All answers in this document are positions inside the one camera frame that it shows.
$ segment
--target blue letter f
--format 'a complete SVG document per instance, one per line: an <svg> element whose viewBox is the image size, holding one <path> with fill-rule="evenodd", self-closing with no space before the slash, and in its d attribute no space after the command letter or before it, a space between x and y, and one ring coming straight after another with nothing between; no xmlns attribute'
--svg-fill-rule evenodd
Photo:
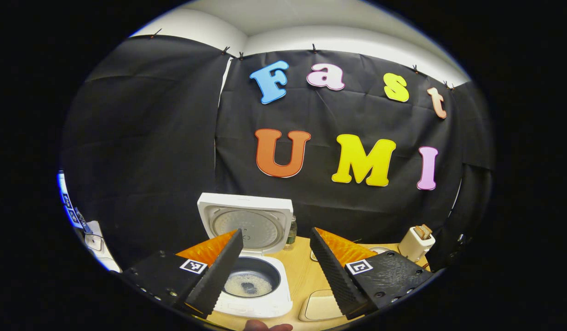
<svg viewBox="0 0 567 331"><path fill-rule="evenodd" d="M282 85L287 84L287 77L285 76L283 71L277 69L285 70L288 68L289 64L287 64L285 61L277 61L250 74L250 78L257 81L258 87L263 93L263 98L261 98L262 104L266 105L271 101L275 101L285 96L285 90L278 88L275 83L278 82Z"/></svg>

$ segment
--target hand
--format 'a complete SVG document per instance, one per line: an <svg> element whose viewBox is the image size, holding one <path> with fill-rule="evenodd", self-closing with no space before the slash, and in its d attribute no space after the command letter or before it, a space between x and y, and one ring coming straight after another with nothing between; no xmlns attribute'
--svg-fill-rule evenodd
<svg viewBox="0 0 567 331"><path fill-rule="evenodd" d="M245 329L243 331L292 331L293 326L291 324L280 324L275 325L269 329L269 327L256 319L250 319L247 321L245 325Z"/></svg>

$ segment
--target pink letter i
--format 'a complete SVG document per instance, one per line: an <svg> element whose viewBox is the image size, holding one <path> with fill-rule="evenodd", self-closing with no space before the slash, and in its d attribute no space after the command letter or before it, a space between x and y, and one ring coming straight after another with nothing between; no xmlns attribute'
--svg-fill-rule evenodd
<svg viewBox="0 0 567 331"><path fill-rule="evenodd" d="M420 181L416 184L419 190L434 190L435 183L435 157L439 151L436 148L423 146L418 148L418 152L422 155L422 174Z"/></svg>

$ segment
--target ceiling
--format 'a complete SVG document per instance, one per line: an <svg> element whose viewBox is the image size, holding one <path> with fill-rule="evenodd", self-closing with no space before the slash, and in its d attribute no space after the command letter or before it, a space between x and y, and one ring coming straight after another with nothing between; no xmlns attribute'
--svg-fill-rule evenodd
<svg viewBox="0 0 567 331"><path fill-rule="evenodd" d="M422 32L362 0L195 0L179 8L218 17L247 36L306 25L367 29L422 47L463 71L453 58Z"/></svg>

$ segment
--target glass bottle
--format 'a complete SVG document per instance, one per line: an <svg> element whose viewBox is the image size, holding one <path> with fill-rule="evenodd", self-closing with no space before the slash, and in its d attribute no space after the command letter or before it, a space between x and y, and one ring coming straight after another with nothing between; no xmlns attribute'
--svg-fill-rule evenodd
<svg viewBox="0 0 567 331"><path fill-rule="evenodd" d="M289 228L289 235L287 236L287 241L284 250L293 249L293 243L296 241L296 234L298 234L298 223L296 222L296 216L292 216L292 225Z"/></svg>

